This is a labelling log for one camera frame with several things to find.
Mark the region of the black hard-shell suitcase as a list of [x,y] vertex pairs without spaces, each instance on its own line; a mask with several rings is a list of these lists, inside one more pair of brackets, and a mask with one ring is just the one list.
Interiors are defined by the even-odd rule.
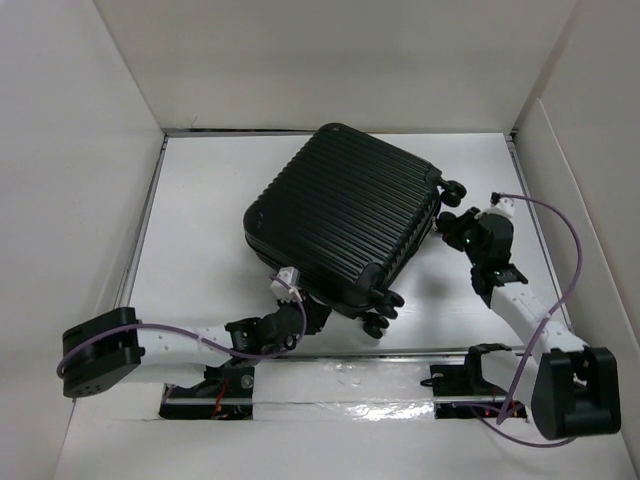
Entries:
[[248,245],[380,339],[403,307],[391,285],[442,206],[466,188],[427,160],[341,123],[320,127],[247,208]]

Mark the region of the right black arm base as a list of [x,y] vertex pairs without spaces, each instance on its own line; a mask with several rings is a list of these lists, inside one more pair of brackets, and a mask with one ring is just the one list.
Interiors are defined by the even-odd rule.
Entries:
[[493,352],[512,352],[512,349],[500,343],[483,343],[469,348],[463,364],[430,366],[430,376],[421,380],[420,385],[431,388],[436,397],[464,397],[468,402],[472,402],[470,397],[491,397],[490,402],[480,402],[479,407],[453,405],[452,402],[437,405],[437,419],[471,419],[474,413],[485,418],[498,415],[504,401],[497,401],[496,397],[504,396],[506,391],[487,382],[481,373],[481,357]]

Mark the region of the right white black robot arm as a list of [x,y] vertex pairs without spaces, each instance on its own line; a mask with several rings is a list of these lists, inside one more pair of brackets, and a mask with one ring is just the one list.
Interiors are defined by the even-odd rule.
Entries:
[[525,346],[518,356],[501,344],[469,349],[462,381],[474,393],[496,386],[528,407],[547,440],[615,434],[621,429],[618,366],[606,347],[593,347],[554,320],[511,261],[514,226],[499,207],[439,215],[443,241],[467,255],[471,284],[487,307]]

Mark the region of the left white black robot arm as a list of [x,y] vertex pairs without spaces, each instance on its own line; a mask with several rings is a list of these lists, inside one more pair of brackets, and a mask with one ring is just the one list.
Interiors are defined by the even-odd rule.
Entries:
[[178,327],[143,322],[119,307],[63,333],[57,376],[66,398],[101,394],[125,383],[163,383],[212,396],[222,387],[220,369],[253,366],[290,354],[305,335],[324,328],[331,308],[302,294],[279,301],[263,317],[224,326]]

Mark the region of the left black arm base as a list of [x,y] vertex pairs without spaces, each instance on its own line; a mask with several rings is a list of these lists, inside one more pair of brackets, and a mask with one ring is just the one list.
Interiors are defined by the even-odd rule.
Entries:
[[207,367],[190,388],[166,386],[158,415],[165,420],[251,420],[255,368]]

